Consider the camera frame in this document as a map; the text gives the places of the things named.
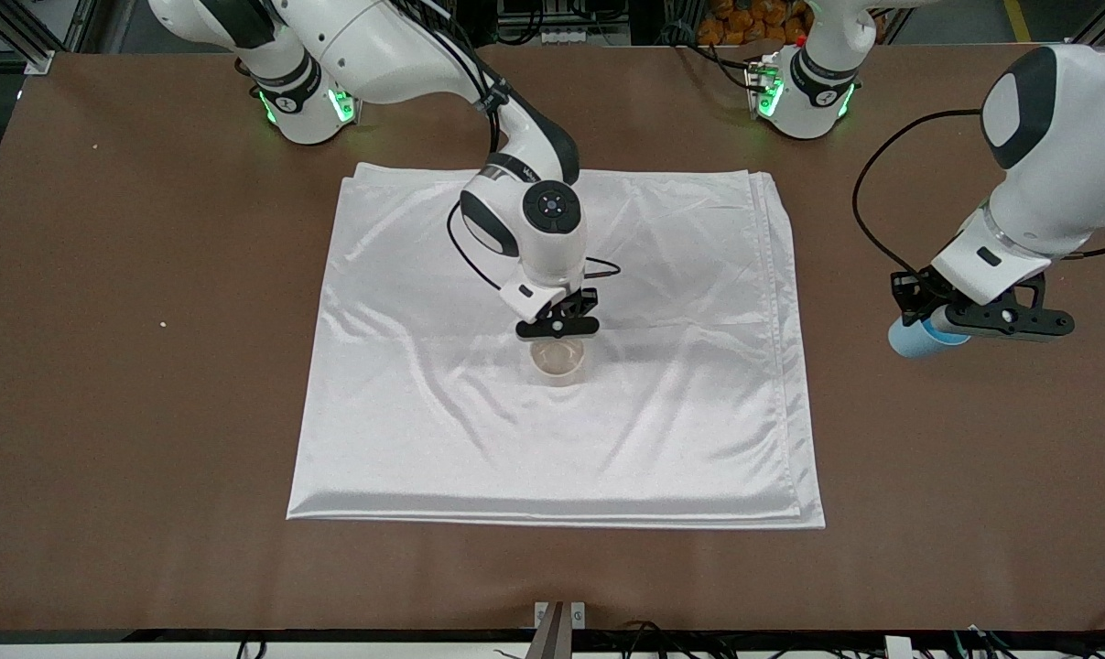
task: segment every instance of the green indicator light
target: green indicator light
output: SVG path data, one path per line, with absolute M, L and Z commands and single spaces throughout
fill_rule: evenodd
M 836 118 L 845 116 L 845 113 L 849 112 L 849 100 L 850 100 L 850 96 L 853 95 L 854 88 L 856 88 L 856 84 L 850 84 L 849 88 L 846 88 L 846 91 L 845 91 L 845 100 L 841 101 L 841 109 L 836 109 Z
M 762 95 L 760 95 L 760 114 L 766 117 L 772 116 L 772 113 L 776 112 L 776 104 L 778 104 L 779 97 L 781 97 L 782 93 L 783 81 L 777 80 L 775 87 L 769 88 L 768 92 L 764 92 Z
M 264 109 L 267 109 L 267 121 L 270 121 L 272 125 L 275 125 L 275 113 L 271 112 L 271 105 L 267 104 L 267 97 L 263 95 L 263 92 L 259 93 L 259 100 L 263 101 L 263 107 Z
M 332 101 L 339 121 L 350 121 L 352 118 L 352 102 L 348 100 L 347 92 L 335 92 L 329 88 L 328 100 Z

